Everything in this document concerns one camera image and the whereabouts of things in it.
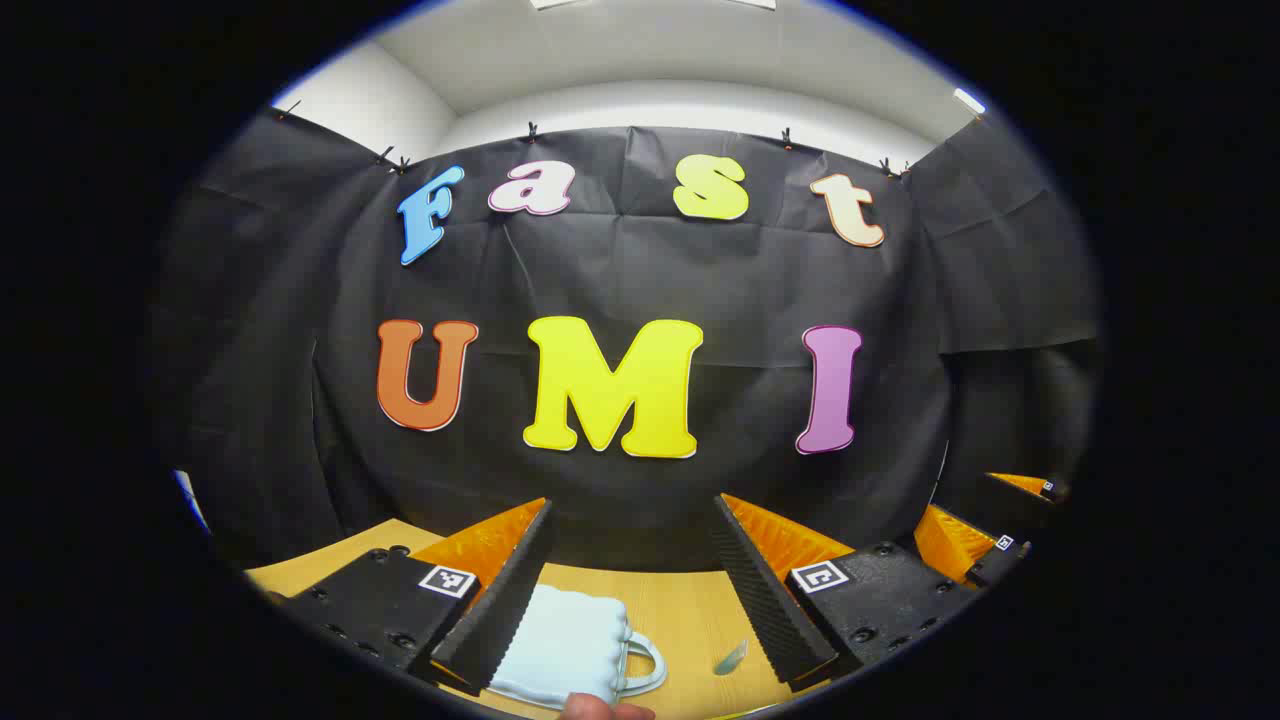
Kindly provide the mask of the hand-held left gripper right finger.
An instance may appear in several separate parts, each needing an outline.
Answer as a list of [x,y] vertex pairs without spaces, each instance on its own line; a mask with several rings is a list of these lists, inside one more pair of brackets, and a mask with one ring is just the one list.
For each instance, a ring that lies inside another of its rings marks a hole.
[[979,597],[892,541],[854,550],[731,495],[712,503],[710,542],[791,691],[895,660]]

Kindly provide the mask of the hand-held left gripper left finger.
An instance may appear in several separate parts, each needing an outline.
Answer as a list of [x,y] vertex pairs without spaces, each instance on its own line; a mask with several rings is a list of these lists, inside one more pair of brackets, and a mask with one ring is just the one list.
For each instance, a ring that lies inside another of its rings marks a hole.
[[365,659],[477,696],[515,638],[553,529],[552,501],[535,498],[424,550],[367,550],[271,601]]

